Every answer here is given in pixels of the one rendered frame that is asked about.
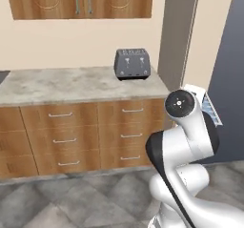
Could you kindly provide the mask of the wooden drawer front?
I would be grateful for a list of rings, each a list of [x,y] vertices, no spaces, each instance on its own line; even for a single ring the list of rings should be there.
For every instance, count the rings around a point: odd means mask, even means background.
[[[80,126],[28,130],[30,145],[36,155],[69,153],[97,149],[98,129],[96,126]],[[54,144],[52,141],[77,138],[75,142]]]
[[[67,163],[78,160],[80,163],[77,165],[57,165],[58,162]],[[81,173],[98,170],[100,168],[100,155],[98,150],[36,155],[35,161],[38,172],[41,176]]]
[[[164,119],[164,100],[137,99],[99,102],[97,105],[98,122],[100,124],[144,123]],[[121,110],[137,110],[140,113],[123,113]]]
[[[25,131],[0,133],[0,157],[31,155]]]
[[[0,108],[0,132],[14,132],[24,130],[24,122],[18,107]]]
[[[120,157],[141,156],[134,160],[121,160]],[[101,148],[101,168],[117,169],[127,167],[148,166],[151,164],[146,151],[142,147]]]
[[[49,117],[48,114],[68,114],[67,117]],[[76,127],[97,124],[95,103],[53,104],[25,106],[21,113],[28,130]]]
[[[146,123],[122,123],[99,126],[99,140],[101,148],[118,148],[129,146],[144,146],[148,137],[155,132],[170,129],[171,120],[156,120]],[[120,135],[138,135],[141,137],[121,138]]]

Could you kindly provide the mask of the dark grey toaster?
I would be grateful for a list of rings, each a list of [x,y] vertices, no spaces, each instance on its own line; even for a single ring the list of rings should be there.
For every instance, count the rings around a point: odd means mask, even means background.
[[[151,75],[150,57],[143,48],[118,49],[113,68],[119,80],[147,79]]]

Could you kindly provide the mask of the dark grey fridge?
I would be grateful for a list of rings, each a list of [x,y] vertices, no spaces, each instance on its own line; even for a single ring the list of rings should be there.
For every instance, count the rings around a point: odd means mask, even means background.
[[[202,163],[244,160],[244,0],[231,3],[208,95],[223,125],[216,155]]]

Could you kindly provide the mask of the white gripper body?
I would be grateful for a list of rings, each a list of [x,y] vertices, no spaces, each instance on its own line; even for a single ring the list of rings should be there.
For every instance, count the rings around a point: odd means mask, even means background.
[[[195,93],[197,96],[204,96],[206,93],[206,90],[204,88],[192,85],[192,84],[186,84],[184,87],[185,90],[188,90],[192,93]]]

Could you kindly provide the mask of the grey tall side panel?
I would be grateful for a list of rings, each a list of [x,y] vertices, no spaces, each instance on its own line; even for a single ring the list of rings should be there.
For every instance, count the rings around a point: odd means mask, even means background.
[[[158,75],[169,91],[181,86],[198,0],[165,0]]]

